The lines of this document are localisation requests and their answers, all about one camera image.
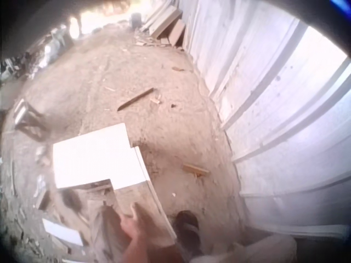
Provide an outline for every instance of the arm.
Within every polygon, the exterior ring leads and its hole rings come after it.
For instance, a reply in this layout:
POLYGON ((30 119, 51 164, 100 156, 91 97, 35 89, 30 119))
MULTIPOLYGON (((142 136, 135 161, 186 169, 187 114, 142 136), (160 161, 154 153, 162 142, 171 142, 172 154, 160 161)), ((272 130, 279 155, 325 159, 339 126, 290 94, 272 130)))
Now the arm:
POLYGON ((127 250, 123 254, 123 263, 148 263, 146 252, 146 240, 144 238, 132 239, 127 250))
POLYGON ((121 228, 130 236, 131 242, 123 254, 123 263, 148 263, 146 234, 143 231, 139 216, 135 210, 135 204, 131 205, 132 218, 121 214, 121 228))

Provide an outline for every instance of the metal wall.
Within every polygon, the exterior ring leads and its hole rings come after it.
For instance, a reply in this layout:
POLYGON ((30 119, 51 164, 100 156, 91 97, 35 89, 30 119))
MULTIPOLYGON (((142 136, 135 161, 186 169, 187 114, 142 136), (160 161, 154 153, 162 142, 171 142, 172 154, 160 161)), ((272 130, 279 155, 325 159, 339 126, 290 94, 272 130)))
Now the metal wall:
POLYGON ((183 46, 229 138, 249 224, 274 232, 350 224, 350 59, 265 2, 180 0, 179 8, 183 46))

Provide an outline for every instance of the dirt ground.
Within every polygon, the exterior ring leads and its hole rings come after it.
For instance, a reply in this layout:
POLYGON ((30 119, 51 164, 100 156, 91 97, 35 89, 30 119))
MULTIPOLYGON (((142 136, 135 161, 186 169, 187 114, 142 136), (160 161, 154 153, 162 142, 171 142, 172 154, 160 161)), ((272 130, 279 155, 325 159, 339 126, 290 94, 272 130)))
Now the dirt ground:
MULTIPOLYGON (((52 130, 46 141, 49 147, 125 122, 131 145, 142 150, 167 216, 191 210, 200 222, 203 250, 209 253, 214 243, 240 241, 241 228, 239 183, 230 161, 230 147, 207 93, 184 52, 172 47, 139 47, 134 32, 110 26, 78 41, 57 62, 27 81, 21 97, 44 113, 52 130), (175 71, 173 66, 184 71, 175 71), (151 87, 156 89, 153 94, 117 112, 123 102, 151 87), (161 104, 150 101, 158 96, 161 104), (197 179, 182 171, 183 162, 204 167, 211 174, 197 179)), ((57 249, 41 221, 42 217, 53 219, 53 215, 33 208, 38 176, 44 175, 48 184, 52 181, 52 168, 35 162, 36 149, 41 145, 13 130, 11 110, 3 126, 1 146, 4 242, 23 262, 91 260, 89 249, 74 247, 72 255, 57 249), (10 189, 11 159, 16 198, 10 189), (45 256, 33 256, 29 245, 35 241, 45 256)))

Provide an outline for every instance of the pants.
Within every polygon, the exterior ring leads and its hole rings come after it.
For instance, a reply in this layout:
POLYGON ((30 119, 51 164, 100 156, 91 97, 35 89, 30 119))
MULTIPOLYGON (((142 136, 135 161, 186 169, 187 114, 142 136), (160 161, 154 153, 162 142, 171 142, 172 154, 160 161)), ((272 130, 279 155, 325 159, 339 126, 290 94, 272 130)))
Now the pants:
POLYGON ((121 229, 120 223, 120 216, 112 207, 101 206, 93 212, 90 230, 99 263, 121 262, 131 240, 121 229))
POLYGON ((272 235, 248 247, 236 245, 231 253, 201 256, 191 263, 288 263, 295 260, 295 240, 290 236, 272 235))

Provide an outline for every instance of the wooden stool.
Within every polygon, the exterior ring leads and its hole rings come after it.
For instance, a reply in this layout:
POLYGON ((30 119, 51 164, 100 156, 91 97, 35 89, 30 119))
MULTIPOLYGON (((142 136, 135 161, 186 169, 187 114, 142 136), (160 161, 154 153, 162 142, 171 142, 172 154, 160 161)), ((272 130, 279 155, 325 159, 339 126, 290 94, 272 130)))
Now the wooden stool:
POLYGON ((43 141, 48 128, 43 124, 43 115, 27 101, 21 99, 14 111, 15 130, 20 130, 35 141, 43 141))

